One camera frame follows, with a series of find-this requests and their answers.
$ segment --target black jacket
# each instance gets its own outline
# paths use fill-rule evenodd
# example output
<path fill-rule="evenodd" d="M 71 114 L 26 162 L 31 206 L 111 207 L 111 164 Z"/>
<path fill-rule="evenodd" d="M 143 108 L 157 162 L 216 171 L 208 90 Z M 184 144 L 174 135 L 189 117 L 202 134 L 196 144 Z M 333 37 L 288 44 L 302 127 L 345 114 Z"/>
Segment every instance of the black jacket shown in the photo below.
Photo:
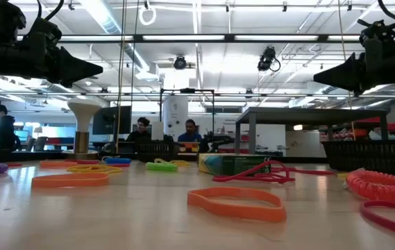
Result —
<path fill-rule="evenodd" d="M 138 140 L 151 140 L 151 134 L 148 131 L 140 133 L 139 131 L 133 131 L 129 134 L 126 139 L 127 142 L 137 142 Z"/>
<path fill-rule="evenodd" d="M 0 118 L 0 147 L 13 149 L 15 145 L 14 134 L 15 118 L 5 115 Z"/>

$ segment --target person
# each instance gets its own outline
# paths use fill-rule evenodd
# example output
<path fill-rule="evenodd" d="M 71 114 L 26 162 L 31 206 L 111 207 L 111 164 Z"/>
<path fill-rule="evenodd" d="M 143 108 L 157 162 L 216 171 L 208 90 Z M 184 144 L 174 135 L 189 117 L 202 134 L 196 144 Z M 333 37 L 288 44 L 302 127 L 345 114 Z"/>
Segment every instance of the person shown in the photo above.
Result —
<path fill-rule="evenodd" d="M 137 142 L 138 140 L 150 140 L 151 134 L 148 132 L 149 120 L 141 117 L 137 120 L 137 130 L 129 134 L 127 142 Z"/>
<path fill-rule="evenodd" d="M 179 142 L 200 142 L 202 137 L 196 133 L 196 122 L 189 119 L 185 122 L 186 133 L 178 137 Z"/>
<path fill-rule="evenodd" d="M 8 109 L 0 105 L 0 148 L 14 149 L 17 136 L 14 134 L 15 118 L 8 115 Z"/>

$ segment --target gray table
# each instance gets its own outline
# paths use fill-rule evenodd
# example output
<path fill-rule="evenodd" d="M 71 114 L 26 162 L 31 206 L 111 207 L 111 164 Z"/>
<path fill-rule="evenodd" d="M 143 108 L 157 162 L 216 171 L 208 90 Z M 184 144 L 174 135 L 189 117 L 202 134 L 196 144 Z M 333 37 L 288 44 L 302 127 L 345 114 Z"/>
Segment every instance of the gray table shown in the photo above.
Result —
<path fill-rule="evenodd" d="M 386 110 L 250 107 L 236 119 L 235 153 L 239 153 L 240 148 L 240 124 L 250 124 L 249 152 L 255 153 L 256 124 L 326 125 L 331 140 L 333 125 L 372 117 L 380 118 L 381 137 L 388 140 Z"/>

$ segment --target black bin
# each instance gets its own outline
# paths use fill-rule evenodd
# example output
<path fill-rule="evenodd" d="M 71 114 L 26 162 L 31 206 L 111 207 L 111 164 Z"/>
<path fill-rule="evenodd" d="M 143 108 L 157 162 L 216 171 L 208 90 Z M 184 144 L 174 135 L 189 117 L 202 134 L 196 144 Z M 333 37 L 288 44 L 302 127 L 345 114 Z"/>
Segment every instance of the black bin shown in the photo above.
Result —
<path fill-rule="evenodd" d="M 395 140 L 322 142 L 328 164 L 338 171 L 366 170 L 395 174 Z"/>
<path fill-rule="evenodd" d="M 136 143 L 139 161 L 153 162 L 156 158 L 166 161 L 173 160 L 178 153 L 179 146 L 169 141 L 143 141 Z"/>

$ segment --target green box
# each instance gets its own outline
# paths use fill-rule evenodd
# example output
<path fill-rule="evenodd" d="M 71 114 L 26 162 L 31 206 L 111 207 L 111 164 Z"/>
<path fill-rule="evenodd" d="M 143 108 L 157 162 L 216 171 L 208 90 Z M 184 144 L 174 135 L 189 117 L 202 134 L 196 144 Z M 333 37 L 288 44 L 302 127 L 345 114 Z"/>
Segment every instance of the green box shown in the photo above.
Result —
<path fill-rule="evenodd" d="M 252 169 L 268 160 L 271 160 L 271 156 L 201 153 L 199 154 L 199 171 L 216 176 L 233 176 Z M 271 165 L 266 165 L 255 173 L 269 173 L 270 171 Z"/>

